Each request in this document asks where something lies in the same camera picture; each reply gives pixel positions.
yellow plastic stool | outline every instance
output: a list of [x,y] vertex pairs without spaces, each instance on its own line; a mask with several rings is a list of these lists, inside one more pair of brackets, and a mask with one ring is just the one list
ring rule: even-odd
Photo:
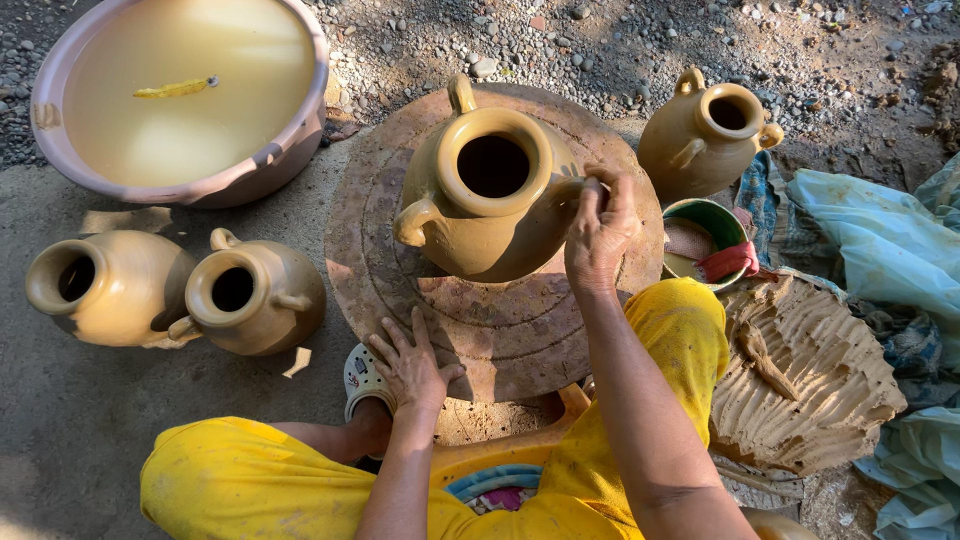
[[546,428],[461,446],[435,446],[430,459],[430,487],[443,489],[455,479],[497,465],[545,465],[554,447],[590,405],[587,394],[576,383],[557,393],[566,411]]

white crocs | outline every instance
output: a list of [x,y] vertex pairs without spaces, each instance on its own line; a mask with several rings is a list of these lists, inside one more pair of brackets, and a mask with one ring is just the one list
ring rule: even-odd
[[360,400],[369,396],[375,396],[383,400],[383,403],[387,404],[387,408],[390,409],[391,416],[396,411],[396,397],[390,390],[387,380],[376,371],[376,366],[373,364],[373,354],[363,343],[350,351],[347,363],[344,364],[344,388],[347,390],[347,406],[344,407],[344,418],[348,422],[353,418],[353,410],[360,403]]

clay jar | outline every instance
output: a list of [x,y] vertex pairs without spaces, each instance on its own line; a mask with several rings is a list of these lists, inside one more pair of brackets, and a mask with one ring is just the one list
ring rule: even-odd
[[269,240],[242,242],[226,229],[210,235],[210,249],[187,282],[190,315],[170,327],[170,339],[205,335],[238,355],[271,355],[324,321],[324,279],[306,255]]
[[576,159],[537,118],[478,109],[466,75],[447,91],[453,116],[410,159],[394,237],[465,280],[521,278],[564,244],[584,183]]
[[779,125],[763,123],[763,107],[750,90],[730,83],[707,88],[704,74],[690,68],[647,123],[636,159],[660,203],[669,204],[720,191],[757,152],[782,140]]
[[183,290],[197,261],[170,240],[110,231],[43,250],[27,271],[27,299],[81,341],[154,343],[186,314]]

yellow clothing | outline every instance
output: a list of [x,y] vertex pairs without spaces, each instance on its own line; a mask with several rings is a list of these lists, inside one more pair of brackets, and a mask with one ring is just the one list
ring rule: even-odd
[[[720,303],[691,279],[667,280],[625,311],[706,445],[713,385],[728,361]],[[216,418],[160,434],[140,473],[140,508],[177,539],[352,538],[375,478],[265,424]],[[518,511],[477,516],[431,489],[427,527],[429,540],[642,538],[596,403]]]

red cloth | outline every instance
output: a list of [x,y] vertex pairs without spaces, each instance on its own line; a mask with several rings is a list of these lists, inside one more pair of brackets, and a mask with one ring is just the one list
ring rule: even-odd
[[756,259],[754,242],[744,242],[718,251],[707,258],[701,258],[694,263],[694,266],[703,269],[707,283],[716,283],[740,268],[747,269],[743,275],[748,278],[760,271],[760,261]]

